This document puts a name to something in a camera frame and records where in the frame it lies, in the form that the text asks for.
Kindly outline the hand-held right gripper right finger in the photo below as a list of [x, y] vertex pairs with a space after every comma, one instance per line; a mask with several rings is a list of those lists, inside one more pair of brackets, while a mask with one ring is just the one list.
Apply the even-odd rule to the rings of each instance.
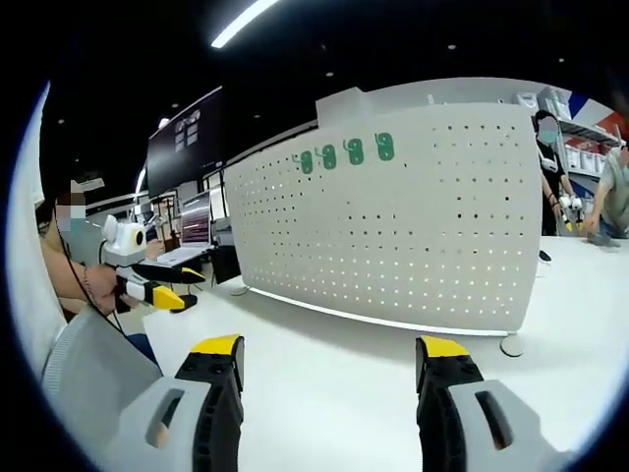
[[453, 340], [416, 339], [416, 390], [425, 471], [562, 471], [571, 462], [543, 436], [534, 409], [486, 380]]

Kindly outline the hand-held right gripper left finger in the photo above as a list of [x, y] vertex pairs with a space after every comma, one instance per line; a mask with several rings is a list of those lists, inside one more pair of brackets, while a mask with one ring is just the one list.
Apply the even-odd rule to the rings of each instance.
[[113, 471], [236, 471], [244, 420], [245, 338], [195, 345], [173, 377], [148, 386], [106, 448]]

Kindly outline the person's left hand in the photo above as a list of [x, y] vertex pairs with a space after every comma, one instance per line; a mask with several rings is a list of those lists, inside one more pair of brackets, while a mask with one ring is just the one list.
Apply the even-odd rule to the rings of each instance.
[[103, 314], [116, 309], [117, 275], [108, 265], [92, 265], [85, 269], [84, 285], [89, 301]]

